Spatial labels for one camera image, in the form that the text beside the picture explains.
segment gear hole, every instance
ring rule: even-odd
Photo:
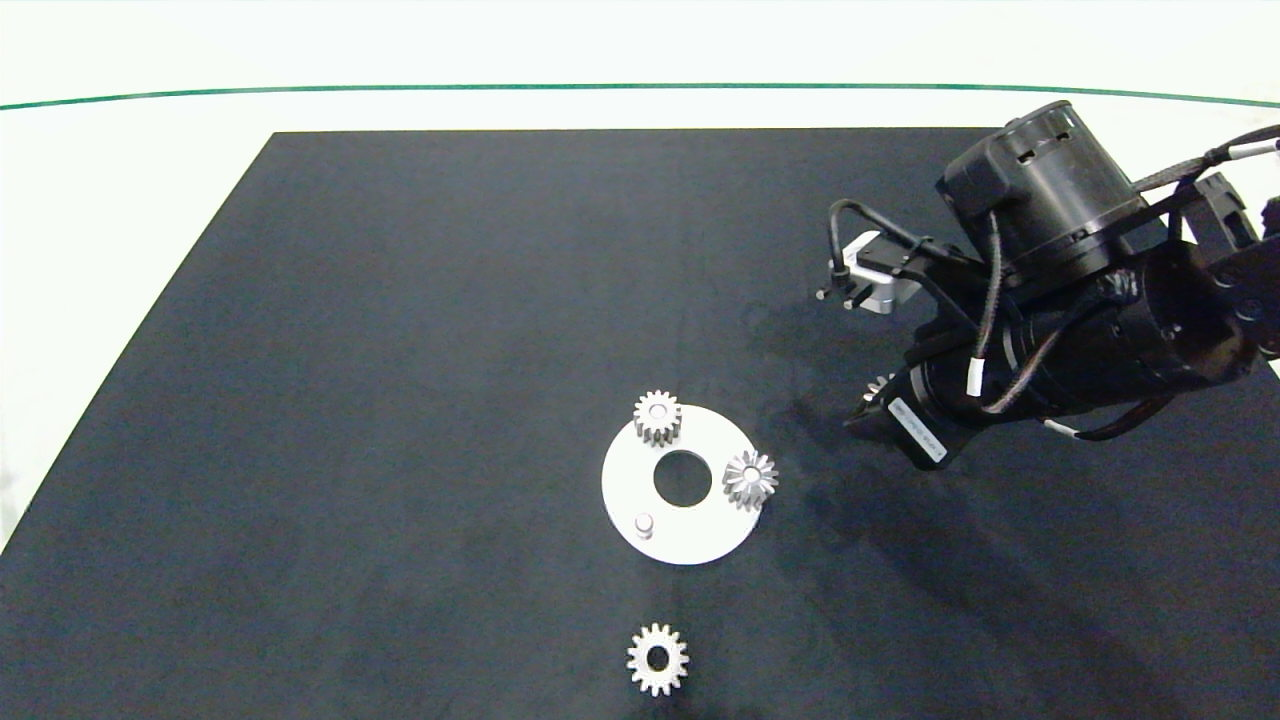
[[[649,653],[644,656],[644,661],[649,664],[649,669],[660,673],[667,669],[667,664],[671,662],[671,656],[667,655],[667,648],[664,647],[650,647]]]
[[[676,450],[658,460],[658,466],[653,469],[653,484],[667,502],[690,507],[712,491],[712,470],[701,457]]]

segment sticker label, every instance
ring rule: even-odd
[[[916,416],[915,411],[906,402],[902,402],[901,397],[895,397],[888,404],[888,411],[897,418],[897,423],[915,438],[915,443],[924,448],[924,452],[934,462],[941,462],[943,457],[947,456],[947,448],[938,441],[933,430],[928,428],[920,418]]]

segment black table surface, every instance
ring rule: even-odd
[[[0,556],[0,714],[1275,716],[1268,370],[943,473],[838,427],[933,306],[817,302],[826,208],[954,240],[933,181],[984,133],[274,136]],[[604,512],[653,388],[778,461],[716,562]],[[625,667],[653,621],[669,698]]]

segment gear teeth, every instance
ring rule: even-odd
[[[684,407],[676,400],[676,396],[660,389],[640,396],[631,415],[636,437],[654,447],[675,442],[684,421]]]
[[[890,373],[887,378],[884,375],[876,375],[873,382],[867,383],[867,392],[863,393],[863,401],[870,402],[876,400],[879,391],[884,389],[884,386],[887,386],[895,377],[896,373]]]
[[[768,455],[748,450],[733,456],[724,469],[724,495],[744,510],[760,510],[777,488],[778,473]]]
[[[640,692],[646,692],[653,697],[658,693],[669,696],[671,688],[680,687],[680,679],[689,676],[685,664],[689,656],[685,655],[687,643],[680,642],[680,633],[672,632],[671,625],[640,626],[639,635],[631,635],[632,647],[627,648],[631,660],[627,667],[634,670],[631,682],[640,683]],[[660,647],[667,652],[667,665],[660,670],[649,666],[649,651]]]

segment green line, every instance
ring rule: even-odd
[[[280,87],[210,87],[205,90],[161,90],[156,92],[127,92],[69,97],[65,100],[38,100],[0,105],[0,110],[24,110],[56,105],[83,105],[87,102],[114,102],[116,100],[145,100],[148,97],[187,97],[193,95],[264,95],[269,92],[385,92],[397,90],[1000,90],[1007,92],[1056,92],[1071,95],[1110,95],[1115,97],[1142,97],[1149,100],[1181,100],[1187,102],[1215,102],[1220,105],[1245,105],[1251,108],[1280,109],[1280,101],[1249,100],[1244,97],[1213,97],[1208,95],[1179,95],[1175,92],[1147,92],[1143,90],[1107,90],[1098,87],[1056,87],[1036,85],[978,85],[934,82],[564,82],[564,83],[480,83],[480,85],[297,85]]]

